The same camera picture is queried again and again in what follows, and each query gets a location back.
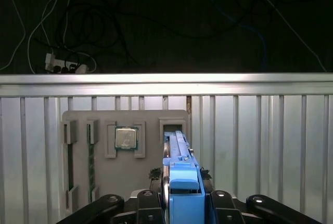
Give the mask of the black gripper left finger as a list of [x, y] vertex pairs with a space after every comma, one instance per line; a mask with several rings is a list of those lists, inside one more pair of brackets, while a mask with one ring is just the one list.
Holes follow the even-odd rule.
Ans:
[[165, 223], [161, 204], [161, 168], [149, 173], [148, 189], [134, 192], [125, 200], [115, 194], [107, 194], [59, 221], [76, 223]]

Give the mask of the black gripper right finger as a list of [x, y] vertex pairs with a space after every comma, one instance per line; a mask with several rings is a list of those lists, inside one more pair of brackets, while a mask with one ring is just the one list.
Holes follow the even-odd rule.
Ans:
[[200, 169], [205, 196], [205, 223], [319, 223], [268, 196], [255, 194], [245, 202], [212, 185], [209, 170]]

